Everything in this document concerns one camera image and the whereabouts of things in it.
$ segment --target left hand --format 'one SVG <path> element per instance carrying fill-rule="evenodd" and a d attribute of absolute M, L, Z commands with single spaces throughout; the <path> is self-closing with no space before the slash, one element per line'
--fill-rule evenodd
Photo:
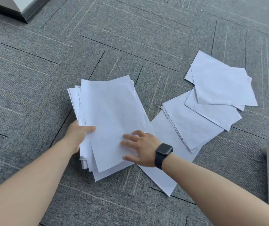
<path fill-rule="evenodd" d="M 79 150 L 79 145 L 83 142 L 86 134 L 95 130 L 96 126 L 79 126 L 78 121 L 76 120 L 70 124 L 63 140 L 67 140 L 69 143 L 75 145 L 74 153 L 77 153 Z"/>

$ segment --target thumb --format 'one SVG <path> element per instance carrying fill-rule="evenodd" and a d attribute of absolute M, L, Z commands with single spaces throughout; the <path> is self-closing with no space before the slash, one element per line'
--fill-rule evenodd
<path fill-rule="evenodd" d="M 83 130 L 87 133 L 90 133 L 96 130 L 96 126 L 83 126 Z"/>
<path fill-rule="evenodd" d="M 130 162 L 134 162 L 134 163 L 140 162 L 140 158 L 138 156 L 134 156 L 134 155 L 123 156 L 122 159 L 130 161 Z"/>

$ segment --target floor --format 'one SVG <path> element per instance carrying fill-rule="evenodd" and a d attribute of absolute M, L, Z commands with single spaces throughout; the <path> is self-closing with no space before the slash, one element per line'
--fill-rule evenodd
<path fill-rule="evenodd" d="M 0 15 L 0 183 L 62 138 L 66 89 L 130 75 L 152 120 L 192 89 L 198 50 L 253 77 L 259 107 L 194 163 L 267 202 L 269 0 L 51 0 L 29 23 Z M 179 187 L 170 198 L 133 165 L 94 182 L 73 157 L 41 225 L 210 225 Z"/>

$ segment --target watch face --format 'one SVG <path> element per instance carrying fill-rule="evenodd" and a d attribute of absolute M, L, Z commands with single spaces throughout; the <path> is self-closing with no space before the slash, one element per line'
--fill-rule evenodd
<path fill-rule="evenodd" d="M 168 144 L 162 143 L 156 150 L 157 153 L 166 156 L 169 154 L 172 150 L 172 147 Z"/>

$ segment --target right hand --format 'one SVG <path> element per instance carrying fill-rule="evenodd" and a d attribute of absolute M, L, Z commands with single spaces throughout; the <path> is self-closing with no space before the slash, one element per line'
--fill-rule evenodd
<path fill-rule="evenodd" d="M 121 141 L 122 146 L 127 146 L 134 149 L 138 156 L 128 155 L 123 156 L 122 159 L 134 162 L 144 167 L 155 167 L 155 151 L 161 144 L 158 138 L 150 133 L 144 133 L 141 130 L 136 130 L 132 135 L 123 135 L 126 141 Z"/>

